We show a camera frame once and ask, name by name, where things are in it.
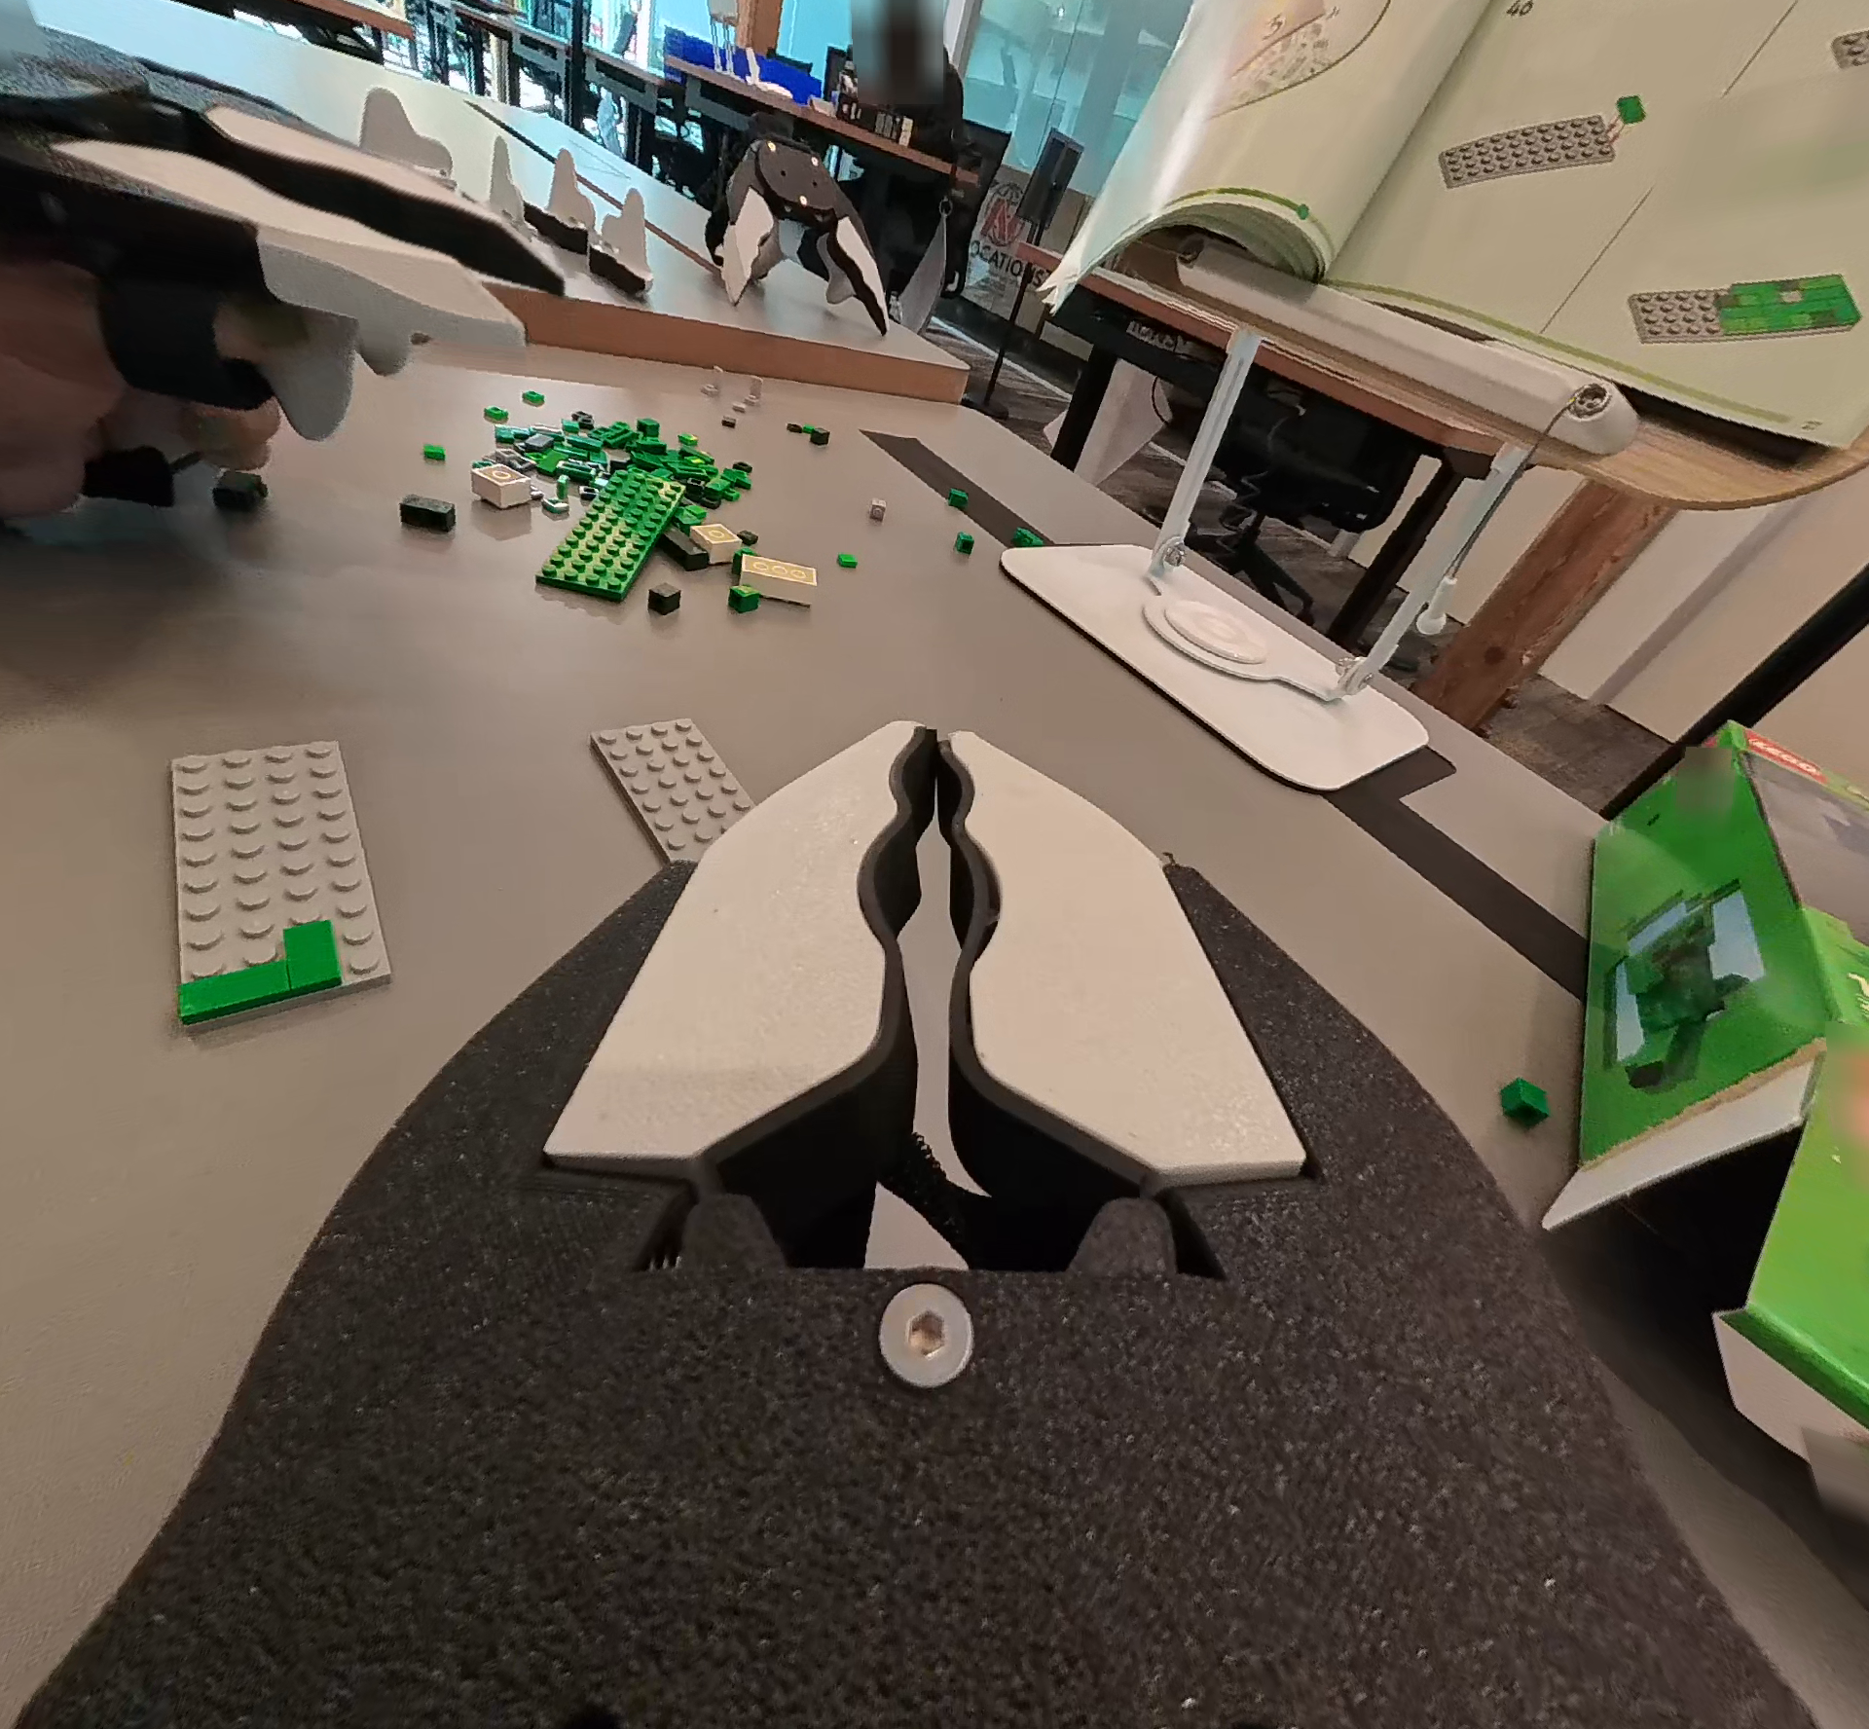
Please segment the grey plate with green bricks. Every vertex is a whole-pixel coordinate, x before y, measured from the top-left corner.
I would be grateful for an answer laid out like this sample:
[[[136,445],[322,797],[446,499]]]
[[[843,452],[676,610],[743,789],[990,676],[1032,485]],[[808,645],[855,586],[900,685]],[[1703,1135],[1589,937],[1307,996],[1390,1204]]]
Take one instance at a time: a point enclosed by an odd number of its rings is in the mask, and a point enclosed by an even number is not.
[[[340,742],[187,752],[169,775],[180,1027],[391,982]]]

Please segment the wood-edged table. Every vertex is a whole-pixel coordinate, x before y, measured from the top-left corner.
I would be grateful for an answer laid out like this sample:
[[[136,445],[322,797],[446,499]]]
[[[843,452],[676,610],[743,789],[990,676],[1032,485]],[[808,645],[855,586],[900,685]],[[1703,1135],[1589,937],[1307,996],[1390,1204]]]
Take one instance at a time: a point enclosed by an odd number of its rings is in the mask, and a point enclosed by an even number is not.
[[[465,198],[488,194],[498,144],[527,201],[550,194],[544,151],[432,81],[171,0],[32,0],[32,8],[49,29],[265,98],[347,144],[361,132],[364,97],[387,88],[412,130],[448,150],[454,187]],[[562,299],[495,285],[535,345],[934,405],[956,405],[969,383],[961,359],[900,327],[875,334],[858,304],[825,304],[822,285],[792,264],[729,304],[714,268],[648,237],[652,293],[632,302],[593,278],[580,258],[554,245],[542,254],[565,278]]]

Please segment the black tape strip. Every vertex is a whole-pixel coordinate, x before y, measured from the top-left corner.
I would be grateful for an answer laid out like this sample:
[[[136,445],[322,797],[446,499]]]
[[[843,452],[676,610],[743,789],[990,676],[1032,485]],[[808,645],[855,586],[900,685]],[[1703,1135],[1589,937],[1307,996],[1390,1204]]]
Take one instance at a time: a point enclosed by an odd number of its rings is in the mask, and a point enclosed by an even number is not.
[[[1021,515],[1007,509],[976,481],[966,478],[930,445],[900,434],[867,429],[865,436],[878,452],[937,498],[945,499],[951,485],[966,485],[966,515],[982,535],[1006,547],[1015,525],[1032,529]],[[1331,804],[1547,981],[1575,1001],[1585,1001],[1585,932],[1532,899],[1483,853],[1443,831],[1435,817],[1415,810],[1421,791],[1455,782],[1456,773],[1456,762],[1446,758],[1432,744],[1424,744],[1344,786],[1327,791],[1310,789],[1307,796]]]

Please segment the black office chair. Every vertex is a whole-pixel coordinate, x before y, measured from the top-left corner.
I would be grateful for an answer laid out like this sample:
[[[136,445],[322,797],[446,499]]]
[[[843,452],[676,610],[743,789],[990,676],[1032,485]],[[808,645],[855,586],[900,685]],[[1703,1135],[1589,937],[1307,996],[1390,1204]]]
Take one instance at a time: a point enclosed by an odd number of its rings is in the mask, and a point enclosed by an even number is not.
[[[1215,519],[1195,519],[1191,551],[1243,578],[1303,624],[1317,599],[1264,547],[1267,523],[1361,535],[1382,511],[1394,460],[1391,429],[1296,386],[1248,386],[1231,410],[1210,481],[1229,492]]]

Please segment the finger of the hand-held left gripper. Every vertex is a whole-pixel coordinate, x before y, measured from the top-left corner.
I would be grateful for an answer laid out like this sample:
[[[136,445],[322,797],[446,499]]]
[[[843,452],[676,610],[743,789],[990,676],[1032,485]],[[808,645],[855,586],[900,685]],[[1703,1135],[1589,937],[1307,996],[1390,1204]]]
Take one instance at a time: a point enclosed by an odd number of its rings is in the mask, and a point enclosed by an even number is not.
[[[488,293],[491,278],[446,255],[301,202],[203,156],[203,135],[173,144],[49,139],[49,182],[173,202],[180,223],[228,224],[234,251],[256,254],[258,295],[242,317],[265,344],[262,370],[291,434],[328,438],[343,425],[357,369],[398,375],[419,339],[523,345],[520,321]]]
[[[461,198],[436,174],[235,105],[203,114],[203,156],[280,201],[437,254],[481,278],[565,295],[557,262],[538,254],[523,224],[482,201]]]

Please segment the dark monitor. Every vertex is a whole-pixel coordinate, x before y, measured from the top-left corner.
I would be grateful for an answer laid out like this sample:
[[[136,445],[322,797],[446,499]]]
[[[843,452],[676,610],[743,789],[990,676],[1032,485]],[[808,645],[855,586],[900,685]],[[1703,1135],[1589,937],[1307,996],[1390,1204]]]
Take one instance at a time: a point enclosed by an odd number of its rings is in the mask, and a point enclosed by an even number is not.
[[[1081,158],[1084,147],[1078,139],[1062,130],[1048,132],[1015,210],[1015,223],[1021,224],[1027,241],[1042,241],[1042,237],[1049,231],[1057,202],[1078,174]]]

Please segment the wooden-legged table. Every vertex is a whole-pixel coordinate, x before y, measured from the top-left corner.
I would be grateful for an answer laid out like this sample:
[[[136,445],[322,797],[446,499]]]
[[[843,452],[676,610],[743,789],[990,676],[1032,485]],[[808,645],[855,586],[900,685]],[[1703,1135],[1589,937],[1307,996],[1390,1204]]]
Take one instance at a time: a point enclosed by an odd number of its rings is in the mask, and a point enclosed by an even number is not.
[[[1296,330],[1264,330],[1257,359],[1283,379],[1456,452],[1460,463],[1494,457],[1508,445],[1508,422],[1495,410],[1331,352]],[[1470,730],[1553,659],[1678,511],[1744,511],[1808,498],[1866,470],[1866,436],[1829,450],[1696,410],[1643,405],[1623,452],[1542,448],[1530,460],[1575,476],[1578,494],[1483,602],[1469,636],[1424,685],[1432,707]]]

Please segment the open instruction booklet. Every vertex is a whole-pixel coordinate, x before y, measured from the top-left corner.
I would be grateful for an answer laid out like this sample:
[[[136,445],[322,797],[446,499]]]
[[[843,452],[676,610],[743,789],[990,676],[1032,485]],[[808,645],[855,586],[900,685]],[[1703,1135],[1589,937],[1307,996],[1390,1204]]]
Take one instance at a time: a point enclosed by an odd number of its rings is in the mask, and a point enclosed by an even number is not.
[[[1850,448],[1866,0],[1195,0],[1048,286],[1185,231]]]

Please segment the plain grey studded plate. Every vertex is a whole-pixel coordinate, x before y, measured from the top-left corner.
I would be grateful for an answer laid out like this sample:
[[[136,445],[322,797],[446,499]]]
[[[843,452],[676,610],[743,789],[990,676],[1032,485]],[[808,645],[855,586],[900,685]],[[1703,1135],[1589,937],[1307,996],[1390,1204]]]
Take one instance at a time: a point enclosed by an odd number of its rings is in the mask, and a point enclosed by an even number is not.
[[[596,762],[672,866],[693,866],[754,810],[693,720],[653,720],[589,735]]]

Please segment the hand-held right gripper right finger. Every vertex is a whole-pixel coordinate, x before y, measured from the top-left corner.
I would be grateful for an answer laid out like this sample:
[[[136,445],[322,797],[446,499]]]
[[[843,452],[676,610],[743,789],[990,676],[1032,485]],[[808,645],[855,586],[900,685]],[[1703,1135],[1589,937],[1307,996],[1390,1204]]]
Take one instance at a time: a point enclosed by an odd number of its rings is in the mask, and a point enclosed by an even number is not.
[[[1114,1203],[1299,1179],[1307,1152],[1167,869],[1063,784],[956,730],[949,1137],[934,1228],[975,1269],[1067,1269]]]

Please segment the pile of mixed bricks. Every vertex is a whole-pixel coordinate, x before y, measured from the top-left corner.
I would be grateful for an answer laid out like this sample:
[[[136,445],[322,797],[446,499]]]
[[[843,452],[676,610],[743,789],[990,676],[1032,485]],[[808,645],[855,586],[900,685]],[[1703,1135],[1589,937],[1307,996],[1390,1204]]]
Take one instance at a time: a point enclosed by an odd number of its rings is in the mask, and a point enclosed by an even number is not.
[[[752,460],[716,460],[690,434],[666,442],[652,417],[597,425],[580,410],[557,428],[526,428],[510,425],[502,410],[488,410],[488,422],[495,448],[475,457],[475,473],[523,478],[535,499],[557,498],[565,483],[569,498],[596,507],[613,485],[637,492],[641,481],[666,481],[674,485],[667,525],[693,529],[709,523],[721,507],[739,504],[752,485]]]

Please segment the person's left hand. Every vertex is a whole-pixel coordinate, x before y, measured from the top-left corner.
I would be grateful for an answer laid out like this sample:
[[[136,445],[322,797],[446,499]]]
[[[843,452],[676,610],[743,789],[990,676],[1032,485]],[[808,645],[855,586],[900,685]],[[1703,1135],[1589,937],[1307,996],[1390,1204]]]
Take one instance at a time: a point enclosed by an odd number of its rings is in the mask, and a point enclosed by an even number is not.
[[[256,473],[283,429],[276,401],[221,410],[138,394],[119,375],[95,282],[4,251],[4,519],[43,519],[82,499],[93,460],[154,448]]]

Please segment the long green studded plate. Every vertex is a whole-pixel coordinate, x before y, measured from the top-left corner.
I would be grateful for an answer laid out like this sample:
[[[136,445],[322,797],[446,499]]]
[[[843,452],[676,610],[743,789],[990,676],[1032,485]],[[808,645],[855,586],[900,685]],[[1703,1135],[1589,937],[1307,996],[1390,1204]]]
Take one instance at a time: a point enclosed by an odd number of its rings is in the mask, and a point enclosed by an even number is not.
[[[542,589],[624,602],[684,504],[688,485],[641,467],[613,476],[535,574]]]

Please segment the white book stand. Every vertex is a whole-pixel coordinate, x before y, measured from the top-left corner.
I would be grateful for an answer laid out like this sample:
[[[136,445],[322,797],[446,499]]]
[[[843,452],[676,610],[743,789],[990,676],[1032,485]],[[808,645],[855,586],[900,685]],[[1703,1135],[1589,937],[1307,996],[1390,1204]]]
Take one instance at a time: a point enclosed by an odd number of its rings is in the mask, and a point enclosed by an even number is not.
[[[1338,791],[1410,758],[1426,728],[1377,689],[1410,633],[1446,629],[1456,575],[1522,473],[1542,456],[1619,456],[1638,417],[1616,386],[1499,339],[1470,339],[1361,299],[1303,285],[1223,245],[1181,251],[1181,282],[1234,317],[1217,390],[1181,467],[1167,523],[1143,547],[1011,547],[1021,589],[1271,777]],[[1463,483],[1432,544],[1432,574],[1363,657],[1332,666],[1191,571],[1188,535],[1220,436],[1264,339],[1361,363],[1505,434],[1485,478]]]

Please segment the grey desk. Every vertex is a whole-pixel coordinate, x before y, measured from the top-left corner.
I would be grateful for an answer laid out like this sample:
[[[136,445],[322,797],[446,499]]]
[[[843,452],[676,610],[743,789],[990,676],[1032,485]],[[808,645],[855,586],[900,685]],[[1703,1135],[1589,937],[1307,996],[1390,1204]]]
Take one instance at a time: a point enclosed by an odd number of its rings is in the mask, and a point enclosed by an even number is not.
[[[976,730],[1192,866],[1415,1073],[1526,1221],[1568,1172],[1579,1009],[1318,797],[951,551],[949,504],[867,442],[930,445],[1055,540],[1147,525],[961,407],[771,386],[725,434],[676,365],[432,352],[359,379],[270,507],[93,507],[4,536],[4,1725],[196,1472],[340,1190],[441,1064],[660,860],[593,758],[690,716],[770,796],[890,720]],[[743,525],[820,567],[812,610],[672,619],[544,594],[557,529],[465,494],[486,405],[658,417],[752,457]],[[820,425],[829,448],[789,436]],[[446,463],[427,463],[436,442]],[[890,504],[872,525],[867,504]],[[858,556],[855,574],[836,553]],[[1415,797],[1568,923],[1596,821],[1438,714]],[[190,1036],[173,1023],[169,765],[340,742],[392,978]],[[1553,1114],[1519,1125],[1530,1078]]]

